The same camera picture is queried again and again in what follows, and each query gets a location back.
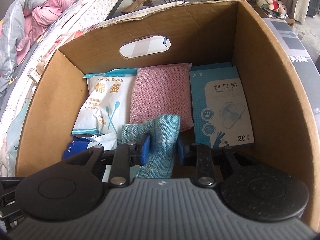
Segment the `blue plastic bag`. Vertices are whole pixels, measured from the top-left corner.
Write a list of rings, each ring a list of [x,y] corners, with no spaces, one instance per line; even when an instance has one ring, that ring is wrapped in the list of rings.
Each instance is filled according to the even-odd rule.
[[[115,150],[117,146],[116,133],[109,133],[105,135],[94,135],[92,137],[76,137],[68,143],[67,148],[62,154],[62,160],[70,158],[88,148],[95,145],[103,146],[104,150]]]

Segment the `teal woven cloth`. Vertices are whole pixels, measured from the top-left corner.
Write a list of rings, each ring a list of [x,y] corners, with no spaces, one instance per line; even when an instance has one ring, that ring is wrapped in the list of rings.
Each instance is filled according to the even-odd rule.
[[[150,152],[145,165],[130,168],[131,179],[169,179],[175,162],[176,140],[180,132],[180,116],[165,114],[141,124],[122,126],[122,142],[139,142],[150,135]]]

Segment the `blue bandage box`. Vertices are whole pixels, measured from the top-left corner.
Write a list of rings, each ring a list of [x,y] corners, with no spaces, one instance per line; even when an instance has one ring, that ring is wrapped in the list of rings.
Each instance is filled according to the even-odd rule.
[[[253,144],[237,68],[230,62],[193,66],[189,77],[195,141],[212,149]]]

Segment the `white cotton swab bag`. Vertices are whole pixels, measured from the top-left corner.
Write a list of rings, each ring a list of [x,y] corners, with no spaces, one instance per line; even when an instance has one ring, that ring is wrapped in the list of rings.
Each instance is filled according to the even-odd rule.
[[[136,68],[86,74],[89,96],[81,106],[72,135],[115,133],[121,140],[122,126],[129,123]]]

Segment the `pink mesh sponge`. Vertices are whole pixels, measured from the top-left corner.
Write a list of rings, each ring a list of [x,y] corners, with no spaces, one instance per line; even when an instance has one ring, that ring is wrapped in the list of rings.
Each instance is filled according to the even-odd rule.
[[[181,132],[191,129],[190,70],[189,63],[139,68],[131,95],[130,124],[172,114],[180,117]]]

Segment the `white plastic bag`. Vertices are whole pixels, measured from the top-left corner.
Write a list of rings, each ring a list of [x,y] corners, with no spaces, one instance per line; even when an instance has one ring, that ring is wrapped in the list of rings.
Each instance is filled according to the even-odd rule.
[[[10,124],[7,135],[3,138],[1,146],[1,177],[14,177],[17,160],[17,151],[21,132],[30,100],[26,101],[20,113]]]

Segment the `large brown cardboard box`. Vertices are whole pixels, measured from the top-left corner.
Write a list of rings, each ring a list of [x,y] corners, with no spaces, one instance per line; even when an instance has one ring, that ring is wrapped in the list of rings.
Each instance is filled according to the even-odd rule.
[[[114,68],[230,61],[247,98],[254,157],[306,183],[303,221],[319,230],[319,133],[303,84],[264,20],[246,1],[187,3],[113,18],[61,46],[31,100],[16,160],[26,177],[61,160],[88,96],[84,75]]]

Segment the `small beige carton box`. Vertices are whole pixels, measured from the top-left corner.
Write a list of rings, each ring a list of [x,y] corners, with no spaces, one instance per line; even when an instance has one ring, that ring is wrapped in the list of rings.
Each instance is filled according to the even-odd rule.
[[[27,72],[27,76],[36,84],[39,83],[40,78],[46,68],[47,63],[46,62],[38,62],[37,66],[34,68],[30,68]]]

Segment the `pink wet wipes pack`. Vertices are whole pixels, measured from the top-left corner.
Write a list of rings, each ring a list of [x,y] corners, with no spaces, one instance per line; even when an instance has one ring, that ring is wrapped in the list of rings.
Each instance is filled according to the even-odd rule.
[[[53,53],[60,48],[61,46],[63,46],[64,44],[67,44],[68,42],[74,40],[75,38],[78,38],[82,35],[84,35],[85,31],[84,30],[77,30],[73,33],[66,33],[66,34],[61,34],[57,40],[55,41],[55,43],[50,47],[50,49],[48,49],[46,51],[46,53],[43,55],[43,57],[41,58],[41,62],[48,62],[50,60],[50,58],[52,57]]]

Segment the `grey printed appliance box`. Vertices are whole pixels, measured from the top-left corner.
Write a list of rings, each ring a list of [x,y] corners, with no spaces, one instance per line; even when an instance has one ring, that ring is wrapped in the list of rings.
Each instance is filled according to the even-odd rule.
[[[264,18],[287,53],[303,84],[313,114],[319,118],[319,72],[302,42],[284,20]]]

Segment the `small wooden stool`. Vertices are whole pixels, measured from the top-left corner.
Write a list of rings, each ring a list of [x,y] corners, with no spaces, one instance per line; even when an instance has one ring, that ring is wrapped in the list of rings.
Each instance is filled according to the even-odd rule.
[[[123,9],[121,13],[123,15],[132,13],[134,11],[137,11],[141,8],[150,8],[153,7],[152,0],[136,0],[131,5],[129,5],[127,8]]]

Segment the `box with plush doll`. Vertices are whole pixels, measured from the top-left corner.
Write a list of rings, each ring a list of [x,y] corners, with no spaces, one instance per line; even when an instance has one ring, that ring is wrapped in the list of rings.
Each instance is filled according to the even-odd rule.
[[[261,17],[284,20],[292,29],[295,24],[294,18],[289,18],[287,7],[282,0],[257,0],[257,12]]]

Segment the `pink grey floral quilt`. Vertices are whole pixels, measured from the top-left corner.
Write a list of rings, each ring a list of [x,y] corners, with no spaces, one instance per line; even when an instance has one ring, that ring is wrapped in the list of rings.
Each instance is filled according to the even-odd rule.
[[[75,0],[15,0],[1,24],[1,78],[11,79],[15,68],[46,29]]]

